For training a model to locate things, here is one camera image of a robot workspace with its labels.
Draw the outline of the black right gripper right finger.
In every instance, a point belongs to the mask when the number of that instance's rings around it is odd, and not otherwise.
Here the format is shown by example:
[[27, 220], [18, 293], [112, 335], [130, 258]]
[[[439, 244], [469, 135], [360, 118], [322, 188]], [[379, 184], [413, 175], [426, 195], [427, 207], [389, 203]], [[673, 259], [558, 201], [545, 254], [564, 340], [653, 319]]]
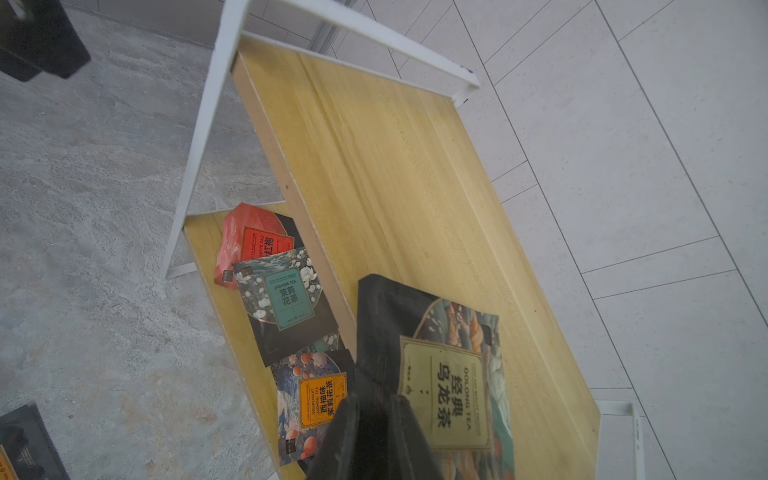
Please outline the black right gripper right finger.
[[390, 396], [389, 478], [442, 479], [410, 403], [402, 395]]

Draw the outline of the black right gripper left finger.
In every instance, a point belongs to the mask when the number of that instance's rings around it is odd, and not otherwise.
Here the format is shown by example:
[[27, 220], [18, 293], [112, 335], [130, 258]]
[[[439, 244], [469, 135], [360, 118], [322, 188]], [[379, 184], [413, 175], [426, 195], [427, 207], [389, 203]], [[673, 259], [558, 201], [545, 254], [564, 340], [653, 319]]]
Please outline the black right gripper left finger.
[[352, 478], [359, 423], [360, 400], [352, 393], [339, 404], [307, 472], [307, 480]]

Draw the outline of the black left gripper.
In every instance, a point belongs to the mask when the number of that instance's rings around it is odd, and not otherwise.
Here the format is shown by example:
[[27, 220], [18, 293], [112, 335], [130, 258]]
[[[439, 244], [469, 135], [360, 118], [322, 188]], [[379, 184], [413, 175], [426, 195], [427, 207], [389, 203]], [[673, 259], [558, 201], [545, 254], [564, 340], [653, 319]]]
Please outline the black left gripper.
[[40, 73], [67, 79], [91, 56], [59, 0], [1, 1], [1, 71], [28, 82]]

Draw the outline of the beige label tea bag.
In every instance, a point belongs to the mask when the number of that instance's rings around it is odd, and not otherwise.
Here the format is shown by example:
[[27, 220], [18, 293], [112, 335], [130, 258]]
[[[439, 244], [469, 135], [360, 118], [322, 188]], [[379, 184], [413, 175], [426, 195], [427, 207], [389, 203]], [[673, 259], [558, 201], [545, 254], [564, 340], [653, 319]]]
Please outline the beige label tea bag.
[[401, 395], [440, 478], [514, 478], [498, 316], [370, 274], [358, 283], [356, 381], [374, 474], [387, 469]]

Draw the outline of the green label floral tea bag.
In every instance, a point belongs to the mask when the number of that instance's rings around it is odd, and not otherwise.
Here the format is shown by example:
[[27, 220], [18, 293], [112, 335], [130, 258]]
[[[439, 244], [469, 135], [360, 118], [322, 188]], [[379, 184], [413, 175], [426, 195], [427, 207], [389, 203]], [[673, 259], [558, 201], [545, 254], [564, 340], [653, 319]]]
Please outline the green label floral tea bag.
[[337, 321], [306, 248], [239, 262], [234, 278], [265, 366], [292, 354], [341, 347]]

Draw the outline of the red tea bag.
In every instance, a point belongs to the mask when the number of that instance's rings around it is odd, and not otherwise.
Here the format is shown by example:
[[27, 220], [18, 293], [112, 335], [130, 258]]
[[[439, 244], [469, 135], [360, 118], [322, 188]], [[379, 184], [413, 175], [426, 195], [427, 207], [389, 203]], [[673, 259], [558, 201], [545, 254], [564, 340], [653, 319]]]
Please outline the red tea bag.
[[229, 289], [237, 288], [236, 263], [303, 246], [292, 218], [246, 203], [240, 203], [226, 215], [221, 230], [214, 282]]

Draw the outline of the orange label black tea bag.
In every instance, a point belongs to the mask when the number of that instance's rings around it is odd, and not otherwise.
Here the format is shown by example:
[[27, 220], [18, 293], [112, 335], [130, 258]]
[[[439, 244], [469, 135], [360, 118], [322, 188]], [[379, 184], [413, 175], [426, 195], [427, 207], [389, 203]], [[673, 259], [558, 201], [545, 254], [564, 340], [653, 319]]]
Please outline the orange label black tea bag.
[[70, 479], [36, 404], [1, 417], [1, 478]]

